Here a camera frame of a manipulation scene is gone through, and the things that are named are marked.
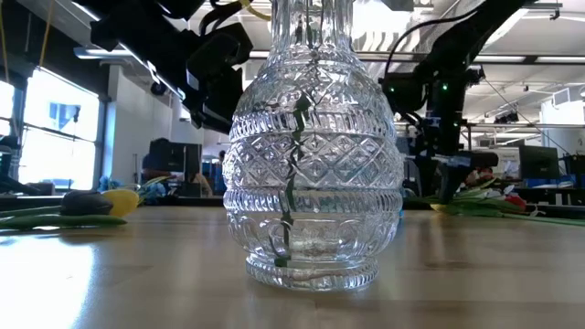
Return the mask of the clear cut-glass vase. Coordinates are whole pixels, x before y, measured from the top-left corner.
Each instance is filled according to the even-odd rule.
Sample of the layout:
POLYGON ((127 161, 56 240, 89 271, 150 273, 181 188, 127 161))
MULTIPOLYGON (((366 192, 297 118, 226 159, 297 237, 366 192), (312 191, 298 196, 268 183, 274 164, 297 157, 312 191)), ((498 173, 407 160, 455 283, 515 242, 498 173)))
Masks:
POLYGON ((354 0, 271 1, 271 50, 239 100, 222 165, 229 231, 256 281, 313 292, 361 288, 376 279, 402 208, 393 113, 352 49, 354 0), (310 108, 287 248, 279 197, 304 93, 310 108))

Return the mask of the large bright window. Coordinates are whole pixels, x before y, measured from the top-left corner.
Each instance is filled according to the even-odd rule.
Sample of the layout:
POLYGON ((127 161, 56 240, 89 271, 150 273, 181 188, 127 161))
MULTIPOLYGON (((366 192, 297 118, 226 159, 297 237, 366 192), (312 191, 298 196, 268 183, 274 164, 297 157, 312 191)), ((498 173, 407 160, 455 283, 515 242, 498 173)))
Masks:
POLYGON ((9 174, 57 190, 92 188, 100 115, 97 94, 46 69, 19 86, 0 77, 0 139, 15 144, 9 174))

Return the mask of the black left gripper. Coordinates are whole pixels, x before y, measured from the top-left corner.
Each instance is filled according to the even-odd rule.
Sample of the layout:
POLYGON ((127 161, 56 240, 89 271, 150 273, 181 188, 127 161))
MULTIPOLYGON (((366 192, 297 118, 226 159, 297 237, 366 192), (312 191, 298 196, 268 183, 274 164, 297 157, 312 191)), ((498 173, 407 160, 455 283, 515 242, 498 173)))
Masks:
POLYGON ((188 89, 185 107, 191 124, 218 133, 228 134, 232 118, 243 94, 242 69, 223 69, 218 76, 205 80, 198 90, 188 89))

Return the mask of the black computer monitor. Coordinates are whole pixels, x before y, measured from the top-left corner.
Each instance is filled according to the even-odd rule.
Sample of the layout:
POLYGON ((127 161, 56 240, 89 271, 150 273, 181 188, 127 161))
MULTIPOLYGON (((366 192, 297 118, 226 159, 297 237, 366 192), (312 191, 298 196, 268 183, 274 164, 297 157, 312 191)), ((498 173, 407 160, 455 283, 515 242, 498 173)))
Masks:
POLYGON ((152 140, 142 162, 143 178, 181 174, 186 182, 194 183, 200 173, 201 153, 201 144, 152 140))
POLYGON ((521 145, 519 160, 519 172, 522 179, 560 178, 556 148, 521 145))

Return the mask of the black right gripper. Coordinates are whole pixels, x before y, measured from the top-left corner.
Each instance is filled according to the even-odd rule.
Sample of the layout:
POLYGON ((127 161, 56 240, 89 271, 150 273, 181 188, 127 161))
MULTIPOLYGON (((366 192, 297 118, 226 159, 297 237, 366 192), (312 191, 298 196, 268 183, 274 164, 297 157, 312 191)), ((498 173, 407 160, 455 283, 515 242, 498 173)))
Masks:
MULTIPOLYGON (((434 168, 486 168, 498 165, 499 157, 490 152, 459 152, 453 155, 436 155, 432 158, 434 168)), ((444 169, 441 171, 441 187, 439 201, 449 204, 462 182, 462 174, 458 169, 444 169)))

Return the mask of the blue artificial flower spray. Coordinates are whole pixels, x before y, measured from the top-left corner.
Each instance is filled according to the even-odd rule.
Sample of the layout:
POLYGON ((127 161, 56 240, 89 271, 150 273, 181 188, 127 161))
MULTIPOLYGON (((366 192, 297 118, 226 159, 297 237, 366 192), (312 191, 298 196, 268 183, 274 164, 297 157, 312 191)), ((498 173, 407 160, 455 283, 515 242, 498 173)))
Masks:
POLYGON ((279 197, 280 201, 286 201, 287 206, 287 208, 281 206, 282 217, 279 220, 279 226, 282 227, 283 231, 282 241, 287 248, 290 247, 290 232, 292 231, 294 223, 292 213, 296 211, 296 204, 293 195, 296 166, 298 165, 298 161, 303 158, 302 135, 305 128, 303 115, 308 112, 309 108, 310 101, 307 95, 304 93, 295 103, 294 111, 292 112, 293 118, 295 119, 296 128, 292 132, 292 150, 288 158, 289 171, 286 176, 286 187, 283 191, 283 196, 279 197))

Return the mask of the white artificial flower spray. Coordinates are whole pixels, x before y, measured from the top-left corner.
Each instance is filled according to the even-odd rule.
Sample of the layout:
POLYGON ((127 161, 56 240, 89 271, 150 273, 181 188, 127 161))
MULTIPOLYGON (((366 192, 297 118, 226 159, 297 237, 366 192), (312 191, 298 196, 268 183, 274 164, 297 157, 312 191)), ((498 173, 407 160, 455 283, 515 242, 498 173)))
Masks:
POLYGON ((527 203, 526 211, 520 212, 517 207, 505 202, 506 196, 517 195, 513 190, 513 186, 506 186, 504 189, 493 189, 487 186, 475 187, 457 193, 449 204, 475 204, 478 207, 498 209, 503 213, 501 218, 536 218, 546 215, 545 211, 539 210, 537 207, 530 210, 527 203))

